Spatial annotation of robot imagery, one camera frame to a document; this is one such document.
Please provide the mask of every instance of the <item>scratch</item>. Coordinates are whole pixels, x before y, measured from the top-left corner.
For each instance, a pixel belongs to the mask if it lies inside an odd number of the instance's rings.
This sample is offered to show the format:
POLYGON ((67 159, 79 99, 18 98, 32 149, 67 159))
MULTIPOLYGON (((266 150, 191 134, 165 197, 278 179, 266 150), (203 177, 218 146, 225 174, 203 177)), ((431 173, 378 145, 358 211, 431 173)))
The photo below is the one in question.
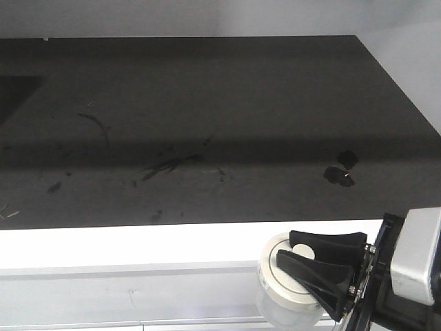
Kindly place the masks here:
POLYGON ((92 122, 94 122, 95 124, 97 124, 97 126, 100 127, 100 129, 101 129, 101 131, 102 131, 102 133, 103 133, 104 139, 105 139, 105 144, 106 144, 107 148, 109 148, 109 147, 110 147, 110 142, 109 142, 109 136, 107 135, 107 129, 106 129, 105 126, 101 123, 101 121, 100 121, 99 119, 97 119, 97 118, 96 118, 95 116, 93 116, 93 115, 83 114, 82 112, 79 112, 79 113, 78 113, 78 116, 84 117, 85 119, 89 119, 89 120, 91 120, 92 122))
POLYGON ((167 173, 171 173, 177 167, 181 166, 183 163, 187 161, 202 161, 202 160, 203 160, 203 156, 199 154, 193 154, 190 155, 189 157, 184 157, 184 158, 177 157, 174 159, 170 159, 168 161, 142 169, 141 172, 148 171, 148 173, 143 178, 141 178, 141 181, 147 181, 156 174, 160 173, 161 171, 168 170, 167 173))
POLYGON ((130 288, 130 289, 129 289, 130 302, 132 302, 132 305, 135 306, 135 303, 133 302, 133 297, 132 297, 132 294, 133 294, 133 293, 134 293, 133 290, 130 288))

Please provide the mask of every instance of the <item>white wall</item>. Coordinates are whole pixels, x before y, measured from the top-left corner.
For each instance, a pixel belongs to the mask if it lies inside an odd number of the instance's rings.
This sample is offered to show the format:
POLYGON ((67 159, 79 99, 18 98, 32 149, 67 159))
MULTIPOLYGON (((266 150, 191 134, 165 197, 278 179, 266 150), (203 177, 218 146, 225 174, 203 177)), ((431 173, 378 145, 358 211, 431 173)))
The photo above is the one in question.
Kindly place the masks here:
POLYGON ((439 0, 3 0, 0 37, 356 34, 441 133, 439 0))

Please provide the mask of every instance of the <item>dark tabletop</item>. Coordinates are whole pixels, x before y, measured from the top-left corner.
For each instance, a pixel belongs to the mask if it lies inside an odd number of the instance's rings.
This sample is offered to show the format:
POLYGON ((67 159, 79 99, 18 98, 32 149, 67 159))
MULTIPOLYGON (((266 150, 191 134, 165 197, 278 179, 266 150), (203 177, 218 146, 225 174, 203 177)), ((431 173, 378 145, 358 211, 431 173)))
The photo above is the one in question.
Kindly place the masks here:
POLYGON ((404 216, 440 175, 353 36, 0 41, 1 229, 404 216))

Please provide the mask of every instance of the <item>screw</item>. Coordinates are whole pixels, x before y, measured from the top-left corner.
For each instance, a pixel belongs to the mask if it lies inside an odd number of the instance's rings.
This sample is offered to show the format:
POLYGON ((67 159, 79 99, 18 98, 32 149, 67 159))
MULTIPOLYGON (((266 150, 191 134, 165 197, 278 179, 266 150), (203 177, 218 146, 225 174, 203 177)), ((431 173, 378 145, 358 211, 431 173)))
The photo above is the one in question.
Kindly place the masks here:
POLYGON ((354 295, 356 293, 356 287, 351 285, 349 286, 349 294, 354 295))
POLYGON ((369 254, 375 254, 377 251, 377 247, 375 247, 374 245, 366 244, 365 251, 369 252, 369 254))

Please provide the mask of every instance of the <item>dark stain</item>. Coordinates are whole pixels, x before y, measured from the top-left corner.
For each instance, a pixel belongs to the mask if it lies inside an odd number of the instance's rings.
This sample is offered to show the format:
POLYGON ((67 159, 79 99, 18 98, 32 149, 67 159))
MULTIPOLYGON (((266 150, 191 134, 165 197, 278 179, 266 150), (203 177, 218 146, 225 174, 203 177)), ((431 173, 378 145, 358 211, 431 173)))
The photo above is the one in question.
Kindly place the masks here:
POLYGON ((95 124, 97 124, 97 126, 100 127, 101 132, 103 133, 103 136, 104 136, 104 139, 105 139, 105 144, 106 144, 107 148, 109 148, 110 147, 110 142, 109 142, 109 136, 107 135, 107 128, 101 123, 101 121, 99 119, 97 119, 93 115, 83 114, 82 112, 79 112, 78 116, 84 117, 85 119, 89 119, 92 122, 94 122, 95 124))
POLYGON ((358 163, 358 157, 351 150, 345 150, 338 155, 337 161, 350 170, 358 163))
POLYGON ((220 169, 219 167, 218 167, 218 172, 219 172, 219 175, 221 175, 221 176, 225 176, 226 174, 225 174, 225 171, 223 171, 222 169, 220 169))
POLYGON ((153 176, 165 170, 168 170, 167 173, 169 174, 177 167, 181 166, 187 161, 202 161, 202 160, 203 160, 203 156, 199 154, 190 155, 189 157, 177 157, 174 159, 170 159, 165 162, 161 162, 151 167, 142 169, 141 172, 148 171, 148 173, 143 178, 141 178, 141 180, 148 181, 153 176))
POLYGON ((69 151, 67 151, 66 153, 64 153, 63 155, 61 155, 61 157, 62 157, 63 159, 67 159, 70 155, 72 155, 72 153, 73 153, 73 151, 72 151, 72 150, 69 150, 69 151))
POLYGON ((356 183, 349 175, 349 172, 347 172, 346 170, 341 170, 337 167, 326 168, 323 177, 332 184, 340 184, 341 186, 344 186, 346 188, 349 188, 356 183))
POLYGON ((56 184, 52 185, 50 188, 48 188, 48 193, 49 194, 57 193, 60 188, 61 188, 61 182, 59 181, 58 183, 56 183, 56 184))
POLYGON ((204 146, 208 146, 212 142, 213 138, 214 138, 213 134, 208 138, 206 138, 206 140, 204 140, 204 146))

